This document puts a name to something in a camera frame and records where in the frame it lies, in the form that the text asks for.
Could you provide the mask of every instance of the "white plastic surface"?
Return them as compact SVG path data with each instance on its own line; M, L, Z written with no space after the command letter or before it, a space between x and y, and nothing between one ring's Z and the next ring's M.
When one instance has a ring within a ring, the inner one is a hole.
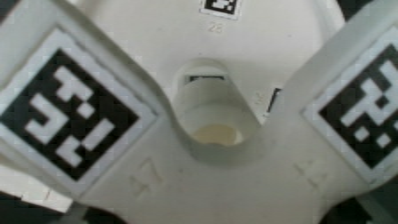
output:
M211 125L223 125L234 130L234 140L227 145L241 143L259 129L250 108L227 81L203 79L187 83L173 99L173 111L177 122L189 135L195 135L203 127L211 132Z
M47 186L6 166L0 166L0 191L17 197L20 201L35 204L58 212L65 212L70 206L70 198L47 188Z
M60 0L24 0L0 29L0 55L6 60L1 88L60 27L86 57L150 108L154 122L81 194L58 180L63 177L51 175L56 171L44 170L38 161L17 153L12 139L0 141L1 154L60 192L113 212L127 223L317 223L335 203L367 192L395 174L388 169L376 182L365 181L301 115L340 71L395 25L395 11L395 1L381 0L353 19L289 80L264 126L239 144L223 147L187 138L159 86L70 6Z
M235 19L227 19L200 13L202 3L203 0L74 1L148 72L170 102L184 80L180 67L198 58L212 59L228 70L262 123L273 88L282 88L342 26L338 6L333 0L235 0Z

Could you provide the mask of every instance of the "black square pattern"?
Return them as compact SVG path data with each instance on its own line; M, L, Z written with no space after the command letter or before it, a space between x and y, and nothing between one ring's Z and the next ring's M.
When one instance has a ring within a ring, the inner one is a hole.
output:
M0 123L79 180L138 116L61 50L1 113Z
M234 15L235 13L237 0L205 0L203 9Z
M372 169L398 149L398 51L392 44L319 109L319 117Z

